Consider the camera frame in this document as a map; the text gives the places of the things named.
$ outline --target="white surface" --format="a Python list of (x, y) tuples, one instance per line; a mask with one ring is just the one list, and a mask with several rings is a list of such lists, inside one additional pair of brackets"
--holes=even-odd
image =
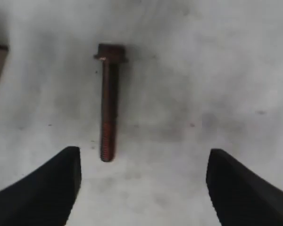
[[(283, 189), (283, 0), (0, 0), (0, 40), (0, 189), (78, 145), (67, 225), (219, 225), (213, 147)], [(130, 59), (112, 164), (98, 157), (103, 41)]]

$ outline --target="rusty bolt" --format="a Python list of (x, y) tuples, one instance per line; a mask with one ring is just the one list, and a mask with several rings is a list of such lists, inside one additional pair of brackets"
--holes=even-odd
[(103, 62), (100, 158), (111, 162), (115, 156), (117, 133), (119, 64), (127, 61), (125, 47), (100, 44), (94, 58)]

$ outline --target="bolt threads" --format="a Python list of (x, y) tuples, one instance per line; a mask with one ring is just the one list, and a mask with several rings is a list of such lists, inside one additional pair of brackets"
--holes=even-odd
[(118, 66), (103, 62), (102, 124), (100, 157), (110, 162), (115, 156), (118, 100)]

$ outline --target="hex head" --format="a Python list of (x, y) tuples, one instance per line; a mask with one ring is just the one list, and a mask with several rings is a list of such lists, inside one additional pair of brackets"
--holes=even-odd
[(97, 55), (94, 55), (94, 58), (114, 64), (127, 62), (125, 47), (114, 44), (100, 44), (99, 51)]

